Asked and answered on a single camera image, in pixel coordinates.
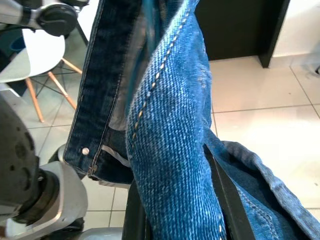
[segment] jeans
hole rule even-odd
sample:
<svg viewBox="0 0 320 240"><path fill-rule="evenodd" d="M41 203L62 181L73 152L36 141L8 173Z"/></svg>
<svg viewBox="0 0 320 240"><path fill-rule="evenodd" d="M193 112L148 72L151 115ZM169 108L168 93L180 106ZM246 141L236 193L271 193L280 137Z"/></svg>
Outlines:
<svg viewBox="0 0 320 240"><path fill-rule="evenodd" d="M154 239L227 239L206 145L257 240L320 238L319 222L260 158L210 130L211 73L196 0L101 0L64 159L136 181Z"/></svg>

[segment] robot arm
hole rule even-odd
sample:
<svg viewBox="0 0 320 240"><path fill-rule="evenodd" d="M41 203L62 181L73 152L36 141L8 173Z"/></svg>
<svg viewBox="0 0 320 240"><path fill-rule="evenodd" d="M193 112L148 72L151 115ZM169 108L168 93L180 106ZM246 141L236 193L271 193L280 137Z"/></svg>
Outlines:
<svg viewBox="0 0 320 240"><path fill-rule="evenodd" d="M0 222L7 220L8 239L80 231L88 208L83 183L63 162L39 167L31 135L2 96L0 135Z"/></svg>
<svg viewBox="0 0 320 240"><path fill-rule="evenodd" d="M77 24L75 7L81 8L88 2L89 0L42 0L39 5L28 6L19 4L16 0L1 0L0 23L43 29L57 37L67 35Z"/></svg>

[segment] white wall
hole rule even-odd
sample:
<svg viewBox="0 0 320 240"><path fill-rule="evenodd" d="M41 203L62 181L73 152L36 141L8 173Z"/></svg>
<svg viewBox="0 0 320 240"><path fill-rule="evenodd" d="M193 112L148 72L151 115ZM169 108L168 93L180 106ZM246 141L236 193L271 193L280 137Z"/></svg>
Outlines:
<svg viewBox="0 0 320 240"><path fill-rule="evenodd" d="M291 0L273 58L320 55L320 0Z"/></svg>

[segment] blue denim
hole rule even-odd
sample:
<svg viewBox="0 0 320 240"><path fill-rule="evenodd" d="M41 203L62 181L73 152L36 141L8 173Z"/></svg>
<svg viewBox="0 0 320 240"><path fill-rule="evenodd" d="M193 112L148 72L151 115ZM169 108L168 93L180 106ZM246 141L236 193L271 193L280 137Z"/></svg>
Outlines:
<svg viewBox="0 0 320 240"><path fill-rule="evenodd" d="M100 1L64 159L95 180L134 175L154 239L224 240L205 144L236 185L257 240L319 239L319 222L260 158L210 130L197 2Z"/></svg>

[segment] white chair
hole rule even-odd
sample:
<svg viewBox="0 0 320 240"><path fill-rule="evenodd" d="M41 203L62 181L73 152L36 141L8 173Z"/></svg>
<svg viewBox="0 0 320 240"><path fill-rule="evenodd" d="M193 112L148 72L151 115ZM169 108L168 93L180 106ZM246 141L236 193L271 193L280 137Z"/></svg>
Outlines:
<svg viewBox="0 0 320 240"><path fill-rule="evenodd" d="M0 72L0 83L9 83L25 79L27 88L30 91L32 102L40 122L44 122L43 115L38 105L36 93L30 77L47 73L49 78L56 84L70 105L76 109L76 104L68 96L66 90L58 82L51 72L60 61L75 72L82 74L82 71L63 58L65 53L64 36L56 37L49 35L44 30L23 29L22 35L25 48Z"/></svg>

